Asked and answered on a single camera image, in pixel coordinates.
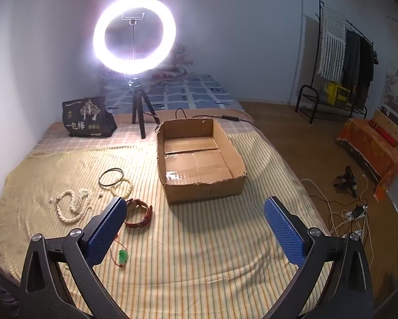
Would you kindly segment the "white striped hanging towel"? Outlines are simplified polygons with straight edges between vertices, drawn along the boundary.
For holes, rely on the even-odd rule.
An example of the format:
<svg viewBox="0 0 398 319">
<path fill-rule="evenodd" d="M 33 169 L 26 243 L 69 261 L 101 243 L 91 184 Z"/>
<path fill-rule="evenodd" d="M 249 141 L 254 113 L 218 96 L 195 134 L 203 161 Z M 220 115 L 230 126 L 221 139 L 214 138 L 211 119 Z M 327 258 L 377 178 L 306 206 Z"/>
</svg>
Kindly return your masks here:
<svg viewBox="0 0 398 319">
<path fill-rule="evenodd" d="M 320 56 L 317 74 L 339 83 L 346 52 L 346 20 L 327 4 L 320 15 Z"/>
</svg>

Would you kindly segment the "pink plaid bed blanket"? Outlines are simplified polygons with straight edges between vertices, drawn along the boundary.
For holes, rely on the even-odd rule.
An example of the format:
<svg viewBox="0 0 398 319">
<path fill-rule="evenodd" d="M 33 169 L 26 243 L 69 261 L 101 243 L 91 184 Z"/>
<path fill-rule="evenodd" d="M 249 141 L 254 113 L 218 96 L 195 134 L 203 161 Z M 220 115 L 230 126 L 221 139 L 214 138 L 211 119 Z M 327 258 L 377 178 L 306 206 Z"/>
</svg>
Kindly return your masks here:
<svg viewBox="0 0 398 319">
<path fill-rule="evenodd" d="M 198 110 L 162 110 L 157 112 L 161 121 L 184 118 L 213 118 L 227 134 L 247 133 L 259 128 L 253 119 L 243 110 L 198 109 Z M 133 125 L 130 114 L 115 116 L 117 130 L 111 137 L 71 137 L 62 123 L 54 123 L 46 130 L 39 143 L 33 148 L 38 152 L 66 152 L 85 148 L 106 148 L 121 145 L 133 145 L 136 142 L 154 142 L 157 124 L 150 116 L 145 116 L 146 138 L 140 137 L 138 125 Z"/>
</svg>

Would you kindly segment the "orange cloth covered furniture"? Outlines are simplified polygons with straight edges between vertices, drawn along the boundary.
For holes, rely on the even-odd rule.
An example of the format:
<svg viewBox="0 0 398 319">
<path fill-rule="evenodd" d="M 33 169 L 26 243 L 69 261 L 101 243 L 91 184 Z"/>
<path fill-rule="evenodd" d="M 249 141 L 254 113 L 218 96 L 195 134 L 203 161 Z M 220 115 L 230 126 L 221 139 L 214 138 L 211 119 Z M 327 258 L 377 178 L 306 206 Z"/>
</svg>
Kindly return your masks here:
<svg viewBox="0 0 398 319">
<path fill-rule="evenodd" d="M 380 110 L 371 119 L 349 118 L 336 137 L 358 152 L 378 179 L 374 197 L 381 201 L 398 176 L 398 125 Z"/>
</svg>

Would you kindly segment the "black clothes rack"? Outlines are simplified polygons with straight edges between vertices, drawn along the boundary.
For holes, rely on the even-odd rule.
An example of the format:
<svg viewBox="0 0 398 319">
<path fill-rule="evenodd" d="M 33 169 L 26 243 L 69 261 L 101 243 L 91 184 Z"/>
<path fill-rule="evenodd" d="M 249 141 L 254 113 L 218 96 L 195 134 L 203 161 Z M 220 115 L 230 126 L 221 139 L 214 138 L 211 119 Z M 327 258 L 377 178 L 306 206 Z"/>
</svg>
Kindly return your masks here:
<svg viewBox="0 0 398 319">
<path fill-rule="evenodd" d="M 345 122 L 367 118 L 366 101 L 378 54 L 359 28 L 323 0 L 318 0 L 318 35 L 309 84 L 299 88 L 295 111 L 317 120 Z"/>
</svg>

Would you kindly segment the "black tripod stand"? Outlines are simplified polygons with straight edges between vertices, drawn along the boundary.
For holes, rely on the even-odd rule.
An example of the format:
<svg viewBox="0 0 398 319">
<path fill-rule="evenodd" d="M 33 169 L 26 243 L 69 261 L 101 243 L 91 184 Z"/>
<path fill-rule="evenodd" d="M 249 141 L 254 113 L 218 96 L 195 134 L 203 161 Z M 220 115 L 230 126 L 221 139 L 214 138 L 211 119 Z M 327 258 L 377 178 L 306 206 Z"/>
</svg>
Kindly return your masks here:
<svg viewBox="0 0 398 319">
<path fill-rule="evenodd" d="M 128 81 L 129 88 L 133 92 L 133 107 L 132 107 L 132 124 L 138 124 L 140 130 L 140 136 L 142 139 L 145 139 L 146 132 L 145 132 L 145 110 L 143 109 L 143 104 L 145 104 L 148 108 L 148 113 L 154 119 L 155 123 L 159 125 L 160 119 L 157 116 L 155 109 L 153 108 L 150 99 L 148 98 L 147 93 L 143 89 L 142 85 L 140 84 L 139 78 L 131 78 Z"/>
</svg>

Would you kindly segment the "open cardboard box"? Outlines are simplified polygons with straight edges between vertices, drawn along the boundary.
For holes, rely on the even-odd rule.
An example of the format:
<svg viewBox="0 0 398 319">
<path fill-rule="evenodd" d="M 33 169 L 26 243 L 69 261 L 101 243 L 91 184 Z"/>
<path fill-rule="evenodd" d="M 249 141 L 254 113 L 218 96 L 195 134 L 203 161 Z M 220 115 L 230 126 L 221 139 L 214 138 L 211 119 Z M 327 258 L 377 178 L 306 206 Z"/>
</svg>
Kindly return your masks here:
<svg viewBox="0 0 398 319">
<path fill-rule="evenodd" d="M 214 119 L 167 120 L 156 138 L 159 179 L 169 204 L 242 194 L 245 163 Z"/>
</svg>

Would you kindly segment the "black thin bangle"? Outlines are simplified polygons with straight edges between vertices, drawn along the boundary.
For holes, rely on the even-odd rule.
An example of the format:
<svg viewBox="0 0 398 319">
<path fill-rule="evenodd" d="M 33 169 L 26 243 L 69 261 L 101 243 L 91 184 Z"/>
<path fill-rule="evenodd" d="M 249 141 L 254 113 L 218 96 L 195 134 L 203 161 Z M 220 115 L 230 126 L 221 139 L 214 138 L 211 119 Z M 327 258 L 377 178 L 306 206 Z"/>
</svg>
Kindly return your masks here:
<svg viewBox="0 0 398 319">
<path fill-rule="evenodd" d="M 98 185 L 102 188 L 113 187 L 122 182 L 125 176 L 121 168 L 113 167 L 103 171 L 98 178 Z"/>
</svg>

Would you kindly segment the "brown strap wristwatch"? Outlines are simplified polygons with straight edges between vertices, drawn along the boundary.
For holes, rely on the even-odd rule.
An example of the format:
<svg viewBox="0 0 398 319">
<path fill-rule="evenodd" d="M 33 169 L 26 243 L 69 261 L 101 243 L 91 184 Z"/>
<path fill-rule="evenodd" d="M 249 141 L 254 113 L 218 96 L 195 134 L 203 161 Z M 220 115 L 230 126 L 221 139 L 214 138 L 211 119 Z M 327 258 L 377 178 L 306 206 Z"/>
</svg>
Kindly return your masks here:
<svg viewBox="0 0 398 319">
<path fill-rule="evenodd" d="M 143 228 L 152 221 L 153 206 L 140 199 L 129 199 L 127 202 L 127 215 L 125 226 L 127 228 Z"/>
</svg>

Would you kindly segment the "yellow box on rack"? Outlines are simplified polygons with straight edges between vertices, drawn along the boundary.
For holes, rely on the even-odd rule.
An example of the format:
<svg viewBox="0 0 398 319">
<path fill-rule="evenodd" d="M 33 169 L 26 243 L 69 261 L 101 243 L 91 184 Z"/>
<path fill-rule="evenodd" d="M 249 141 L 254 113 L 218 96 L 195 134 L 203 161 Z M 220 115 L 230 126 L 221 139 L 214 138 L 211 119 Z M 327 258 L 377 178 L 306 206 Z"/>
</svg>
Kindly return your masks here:
<svg viewBox="0 0 398 319">
<path fill-rule="evenodd" d="M 326 101 L 340 108 L 345 108 L 349 101 L 350 90 L 343 88 L 334 82 L 328 82 L 326 85 Z"/>
</svg>

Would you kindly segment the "dark hanging clothes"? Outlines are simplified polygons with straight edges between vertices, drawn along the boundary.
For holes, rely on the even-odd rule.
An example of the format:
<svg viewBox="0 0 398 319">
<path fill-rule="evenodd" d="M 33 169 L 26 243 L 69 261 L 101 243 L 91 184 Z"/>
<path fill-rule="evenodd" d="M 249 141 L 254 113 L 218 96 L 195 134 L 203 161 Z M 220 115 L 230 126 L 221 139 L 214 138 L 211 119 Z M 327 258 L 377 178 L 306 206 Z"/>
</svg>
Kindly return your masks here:
<svg viewBox="0 0 398 319">
<path fill-rule="evenodd" d="M 355 31 L 347 30 L 341 85 L 349 90 L 349 103 L 358 110 L 365 108 L 375 64 L 378 64 L 378 54 L 373 44 Z"/>
</svg>

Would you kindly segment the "floral folded quilt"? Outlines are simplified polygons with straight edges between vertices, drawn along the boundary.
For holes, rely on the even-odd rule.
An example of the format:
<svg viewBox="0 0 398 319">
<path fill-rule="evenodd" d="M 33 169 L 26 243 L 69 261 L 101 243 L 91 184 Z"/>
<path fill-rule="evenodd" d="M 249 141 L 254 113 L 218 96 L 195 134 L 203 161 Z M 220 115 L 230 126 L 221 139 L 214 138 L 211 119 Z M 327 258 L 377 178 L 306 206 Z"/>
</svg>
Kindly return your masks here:
<svg viewBox="0 0 398 319">
<path fill-rule="evenodd" d="M 175 44 L 166 59 L 153 69 L 153 80 L 170 80 L 184 76 L 187 67 L 193 64 L 193 59 L 188 54 L 187 48 L 181 44 Z"/>
</svg>

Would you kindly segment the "yellow striped bed cloth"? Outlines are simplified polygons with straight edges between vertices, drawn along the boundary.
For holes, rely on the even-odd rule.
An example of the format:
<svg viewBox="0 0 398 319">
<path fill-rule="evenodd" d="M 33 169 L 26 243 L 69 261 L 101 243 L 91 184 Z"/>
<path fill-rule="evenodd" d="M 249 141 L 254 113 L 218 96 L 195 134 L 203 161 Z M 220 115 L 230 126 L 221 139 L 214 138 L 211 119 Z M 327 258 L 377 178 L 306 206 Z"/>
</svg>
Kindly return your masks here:
<svg viewBox="0 0 398 319">
<path fill-rule="evenodd" d="M 153 206 L 145 228 L 123 228 L 112 246 L 128 250 L 123 267 L 107 256 L 95 268 L 131 318 L 260 318 L 295 274 L 264 219 L 275 195 L 309 227 L 324 228 L 303 186 L 258 133 L 230 140 L 247 169 L 241 195 L 170 205 L 159 180 L 156 144 L 32 152 L 8 176 L 0 198 L 0 267 L 20 278 L 32 235 L 64 236 L 80 189 L 100 213 L 113 198 L 97 180 L 119 167 L 130 196 Z"/>
</svg>

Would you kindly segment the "black printed snack bag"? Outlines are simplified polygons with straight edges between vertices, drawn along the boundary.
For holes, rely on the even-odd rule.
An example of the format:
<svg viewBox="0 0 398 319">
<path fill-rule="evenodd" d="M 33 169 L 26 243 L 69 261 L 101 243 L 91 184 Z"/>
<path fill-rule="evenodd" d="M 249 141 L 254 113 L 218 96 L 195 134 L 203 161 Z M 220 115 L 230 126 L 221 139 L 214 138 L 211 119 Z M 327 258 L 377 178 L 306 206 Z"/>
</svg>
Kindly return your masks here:
<svg viewBox="0 0 398 319">
<path fill-rule="evenodd" d="M 63 126 L 71 137 L 111 137 L 118 128 L 103 96 L 63 102 L 62 110 Z"/>
</svg>

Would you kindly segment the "blue checked bed sheet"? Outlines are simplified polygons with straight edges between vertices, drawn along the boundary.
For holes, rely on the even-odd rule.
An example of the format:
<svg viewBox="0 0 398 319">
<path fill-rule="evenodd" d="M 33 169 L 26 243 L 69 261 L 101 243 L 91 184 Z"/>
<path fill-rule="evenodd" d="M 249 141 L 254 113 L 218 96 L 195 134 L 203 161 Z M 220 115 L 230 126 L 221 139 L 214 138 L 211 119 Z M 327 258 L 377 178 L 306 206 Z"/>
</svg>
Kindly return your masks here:
<svg viewBox="0 0 398 319">
<path fill-rule="evenodd" d="M 242 107 L 210 75 L 189 73 L 181 78 L 143 85 L 155 110 L 230 109 Z M 108 110 L 115 115 L 128 114 L 133 110 L 133 91 L 125 79 L 106 78 L 100 92 L 105 97 Z"/>
</svg>

